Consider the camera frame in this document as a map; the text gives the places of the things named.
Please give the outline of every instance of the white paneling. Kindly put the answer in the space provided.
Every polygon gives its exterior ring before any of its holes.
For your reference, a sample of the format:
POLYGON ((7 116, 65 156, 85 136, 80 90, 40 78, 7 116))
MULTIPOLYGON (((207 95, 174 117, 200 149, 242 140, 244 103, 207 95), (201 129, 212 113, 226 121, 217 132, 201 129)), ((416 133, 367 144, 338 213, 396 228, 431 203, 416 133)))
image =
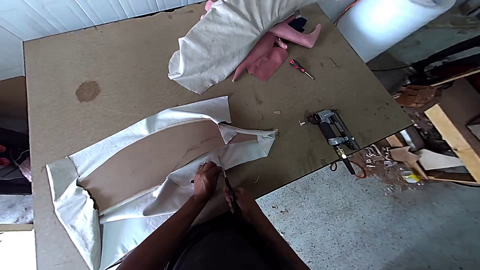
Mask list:
POLYGON ((119 0, 76 0, 95 25, 127 18, 119 0))
POLYGON ((93 26, 75 0, 24 0, 60 32, 93 26))
POLYGON ((120 0, 120 3, 129 18, 158 11, 155 0, 120 0))
POLYGON ((202 1, 0 0, 0 79, 24 74, 22 40, 46 37, 202 1))
POLYGON ((22 41, 0 27, 0 80, 21 75, 24 75, 22 41))
POLYGON ((58 34, 47 20, 23 0, 0 0, 0 26, 21 40, 58 34))
POLYGON ((156 0, 158 10, 169 10, 188 5, 188 0, 156 0))

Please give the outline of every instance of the person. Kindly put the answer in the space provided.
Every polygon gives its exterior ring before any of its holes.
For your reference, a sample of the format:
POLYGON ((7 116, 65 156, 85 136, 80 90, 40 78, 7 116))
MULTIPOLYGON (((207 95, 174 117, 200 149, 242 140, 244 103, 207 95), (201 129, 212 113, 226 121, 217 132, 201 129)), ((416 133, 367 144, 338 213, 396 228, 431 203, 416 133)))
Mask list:
MULTIPOLYGON (((141 242, 118 270, 308 270, 255 200, 234 188, 241 213, 230 212, 191 227, 215 192, 222 171, 214 162, 198 167, 193 195, 141 242)), ((228 188, 224 188, 231 204, 228 188)))

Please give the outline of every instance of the black fabric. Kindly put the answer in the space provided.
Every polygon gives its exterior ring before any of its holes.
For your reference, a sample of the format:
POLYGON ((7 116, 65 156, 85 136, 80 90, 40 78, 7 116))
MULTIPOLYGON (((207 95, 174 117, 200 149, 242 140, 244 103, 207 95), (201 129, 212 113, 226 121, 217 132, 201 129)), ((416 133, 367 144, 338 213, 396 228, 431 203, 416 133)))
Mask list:
POLYGON ((253 227, 227 212, 192 227, 166 270, 279 269, 271 250, 253 227))
POLYGON ((303 33, 305 31, 303 27, 305 26, 306 23, 307 23, 307 19, 303 17, 299 17, 291 21, 288 25, 293 29, 297 30, 298 32, 303 33))

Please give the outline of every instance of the red screwdriver handle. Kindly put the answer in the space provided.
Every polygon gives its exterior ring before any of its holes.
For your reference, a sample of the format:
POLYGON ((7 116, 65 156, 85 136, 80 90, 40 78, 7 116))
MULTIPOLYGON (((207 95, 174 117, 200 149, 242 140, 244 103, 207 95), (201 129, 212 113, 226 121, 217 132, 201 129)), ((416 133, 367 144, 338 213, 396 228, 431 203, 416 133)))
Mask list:
POLYGON ((292 59, 289 61, 289 63, 292 67, 298 69, 301 73, 305 72, 305 69, 300 65, 300 63, 297 60, 292 59))

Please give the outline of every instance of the screwdriver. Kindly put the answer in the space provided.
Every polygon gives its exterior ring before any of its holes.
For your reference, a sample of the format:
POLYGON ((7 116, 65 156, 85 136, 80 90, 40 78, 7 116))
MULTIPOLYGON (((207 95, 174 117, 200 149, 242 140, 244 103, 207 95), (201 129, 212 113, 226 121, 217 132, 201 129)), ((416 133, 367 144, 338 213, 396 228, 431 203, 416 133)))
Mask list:
POLYGON ((297 60, 292 59, 292 60, 290 60, 289 63, 292 67, 298 69, 301 73, 307 74, 310 78, 312 78, 312 80, 314 80, 314 78, 312 76, 310 76, 310 74, 308 74, 308 72, 306 72, 305 68, 303 68, 297 60))

